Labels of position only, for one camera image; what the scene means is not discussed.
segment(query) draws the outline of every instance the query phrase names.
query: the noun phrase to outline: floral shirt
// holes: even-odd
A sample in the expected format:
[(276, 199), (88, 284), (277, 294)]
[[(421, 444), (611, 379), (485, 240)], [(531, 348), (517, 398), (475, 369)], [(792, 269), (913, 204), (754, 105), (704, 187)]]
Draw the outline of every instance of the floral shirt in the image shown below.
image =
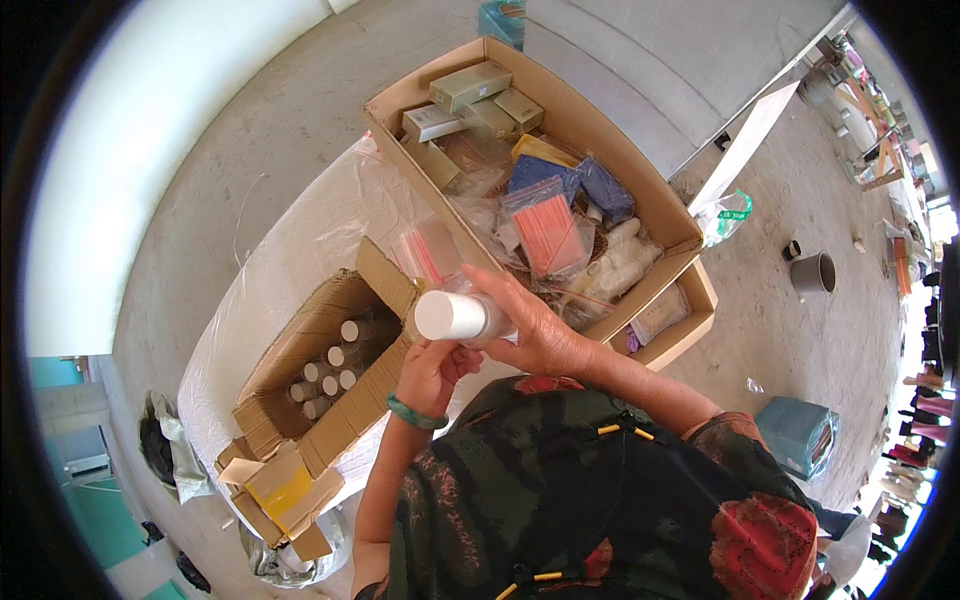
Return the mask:
[(816, 533), (749, 416), (684, 442), (572, 380), (515, 377), (407, 470), (389, 573), (357, 598), (799, 598)]

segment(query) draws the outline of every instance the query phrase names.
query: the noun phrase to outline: blue packaged towel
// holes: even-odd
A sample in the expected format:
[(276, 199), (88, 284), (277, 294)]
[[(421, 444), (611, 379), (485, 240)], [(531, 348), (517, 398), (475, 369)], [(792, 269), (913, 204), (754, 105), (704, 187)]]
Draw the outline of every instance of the blue packaged towel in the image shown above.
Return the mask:
[(587, 156), (574, 171), (580, 175), (590, 201), (606, 219), (620, 223), (634, 215), (634, 197), (593, 156)]
[(564, 181), (566, 203), (573, 204), (573, 197), (577, 195), (577, 187), (580, 186), (580, 172), (536, 156), (520, 155), (516, 158), (514, 172), (507, 182), (507, 193), (513, 194), (524, 187), (558, 175)]

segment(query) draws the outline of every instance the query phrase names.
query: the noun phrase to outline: concrete floor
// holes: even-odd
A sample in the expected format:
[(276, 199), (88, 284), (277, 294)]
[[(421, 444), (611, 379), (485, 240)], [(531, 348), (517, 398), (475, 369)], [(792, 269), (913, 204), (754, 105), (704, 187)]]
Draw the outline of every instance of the concrete floor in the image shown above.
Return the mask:
[[(366, 130), (362, 103), (473, 38), (475, 13), (469, 0), (365, 0), (320, 23), (264, 67), (213, 121), (147, 230), (112, 360), (104, 360), (101, 372), (114, 429), (128, 455), (132, 492), (218, 596), (346, 597), (352, 564), (305, 590), (255, 580), (235, 526), (221, 529), (229, 512), (219, 496), (181, 506), (146, 473), (133, 433), (143, 394), (176, 394), (197, 340), (238, 272), (234, 232), (242, 262), (303, 188)], [(371, 44), (389, 50), (372, 52)], [(736, 181), (754, 198), (754, 214), (732, 239), (705, 253), (720, 298), (713, 329), (664, 371), (730, 410), (754, 414), (774, 395), (837, 410), (840, 444), (825, 481), (811, 491), (834, 507), (851, 503), (870, 467), (900, 347), (896, 284), (880, 267), (886, 240), (882, 228), (874, 227), (891, 216), (889, 192), (864, 195), (848, 183), (834, 158), (842, 142), (823, 115), (797, 98), (790, 102)], [(718, 151), (707, 149), (675, 187), (682, 194), (695, 191), (718, 159)], [(253, 185), (261, 173), (266, 175)], [(853, 248), (854, 235), (863, 238), (867, 253)], [(790, 239), (805, 252), (830, 252), (838, 272), (835, 294), (801, 302), (780, 259)], [(766, 393), (747, 391), (747, 377)], [(356, 502), (354, 496), (345, 503), (351, 521)]]

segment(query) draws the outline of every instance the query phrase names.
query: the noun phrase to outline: plastic table cover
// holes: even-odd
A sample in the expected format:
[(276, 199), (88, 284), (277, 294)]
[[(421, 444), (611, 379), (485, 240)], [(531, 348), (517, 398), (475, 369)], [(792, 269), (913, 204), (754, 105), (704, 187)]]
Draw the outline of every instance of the plastic table cover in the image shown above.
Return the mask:
[[(242, 435), (231, 411), (260, 356), (321, 282), (338, 269), (355, 267), (361, 236), (387, 249), (431, 214), (384, 162), (368, 132), (303, 191), (230, 285), (194, 348), (177, 401), (197, 457), (241, 520), (226, 486), (216, 482), (214, 464)], [(515, 373), (488, 359), (480, 373), (458, 384), (448, 409), (451, 423), (484, 385)], [(345, 484), (324, 510), (366, 486), (386, 422), (384, 416), (338, 459), (334, 467)]]

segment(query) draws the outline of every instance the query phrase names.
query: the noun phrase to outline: person's left hand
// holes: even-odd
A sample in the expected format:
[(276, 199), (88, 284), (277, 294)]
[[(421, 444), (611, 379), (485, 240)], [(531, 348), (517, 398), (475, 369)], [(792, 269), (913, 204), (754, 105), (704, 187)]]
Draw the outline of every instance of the person's left hand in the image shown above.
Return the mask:
[(456, 340), (421, 339), (407, 351), (396, 384), (396, 399), (425, 417), (439, 419), (461, 377), (480, 372), (483, 355)]

